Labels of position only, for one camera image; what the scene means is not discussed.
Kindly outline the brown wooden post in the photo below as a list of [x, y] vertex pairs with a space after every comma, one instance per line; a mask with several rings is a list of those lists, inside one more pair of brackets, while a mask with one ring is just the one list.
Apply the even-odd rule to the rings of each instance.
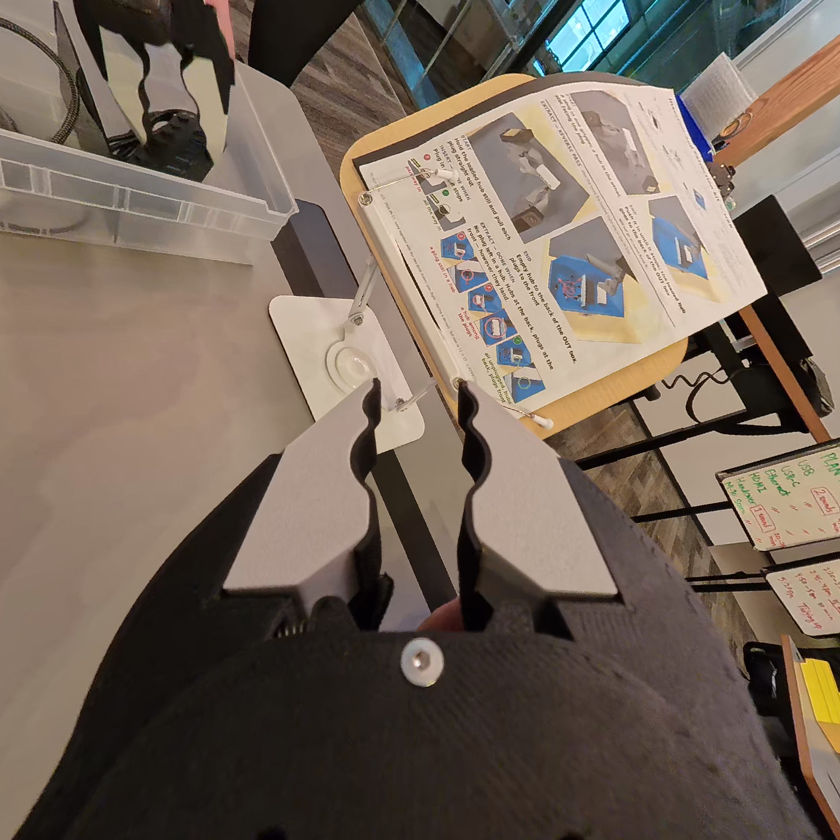
[[834, 38], [748, 107], [745, 125], [727, 140], [716, 161], [741, 165], [838, 94], [839, 38]]

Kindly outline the clear plastic storage bin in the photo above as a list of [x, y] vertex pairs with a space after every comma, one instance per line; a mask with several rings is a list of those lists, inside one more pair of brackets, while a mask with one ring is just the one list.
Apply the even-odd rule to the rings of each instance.
[[227, 143], [205, 173], [203, 136], [172, 43], [147, 44], [146, 89], [166, 111], [161, 160], [121, 160], [128, 120], [76, 2], [2, 2], [2, 231], [251, 264], [298, 202], [237, 62]]

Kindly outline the small handwritten whiteboard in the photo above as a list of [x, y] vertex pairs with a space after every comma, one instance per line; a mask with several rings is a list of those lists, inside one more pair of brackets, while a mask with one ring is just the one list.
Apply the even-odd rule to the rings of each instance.
[[799, 631], [811, 638], [839, 637], [839, 554], [777, 563], [762, 570]]
[[719, 471], [716, 480], [757, 551], [838, 539], [838, 438]]

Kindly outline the yellow plastic bin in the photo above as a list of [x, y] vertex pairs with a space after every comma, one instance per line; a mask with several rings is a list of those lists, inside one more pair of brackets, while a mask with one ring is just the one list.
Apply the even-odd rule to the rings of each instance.
[[829, 663], [824, 659], [805, 658], [801, 671], [815, 719], [820, 723], [839, 725], [839, 689]]

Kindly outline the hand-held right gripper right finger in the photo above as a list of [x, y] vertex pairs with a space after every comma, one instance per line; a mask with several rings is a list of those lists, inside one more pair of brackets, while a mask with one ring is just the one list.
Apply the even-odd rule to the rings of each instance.
[[477, 384], [459, 386], [458, 423], [474, 481], [457, 546], [462, 611], [519, 601], [538, 613], [556, 600], [615, 600], [571, 467]]

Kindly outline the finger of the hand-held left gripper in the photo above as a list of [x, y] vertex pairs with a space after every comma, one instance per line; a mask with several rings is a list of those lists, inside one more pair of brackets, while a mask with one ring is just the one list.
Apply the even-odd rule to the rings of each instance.
[[179, 56], [179, 73], [203, 136], [205, 173], [227, 143], [230, 92], [235, 85], [235, 42], [228, 18], [170, 18], [167, 34]]
[[152, 110], [146, 82], [151, 71], [147, 44], [99, 26], [104, 71], [110, 91], [129, 122], [133, 143], [117, 142], [114, 153], [121, 160], [161, 160], [161, 131], [166, 111]]

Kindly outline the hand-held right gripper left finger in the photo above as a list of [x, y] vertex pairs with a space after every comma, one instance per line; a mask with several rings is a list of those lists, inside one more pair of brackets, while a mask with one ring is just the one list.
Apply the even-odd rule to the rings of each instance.
[[368, 380], [280, 454], [223, 589], [228, 595], [281, 595], [308, 616], [335, 596], [355, 619], [382, 619], [390, 578], [382, 572], [375, 495], [382, 389]]

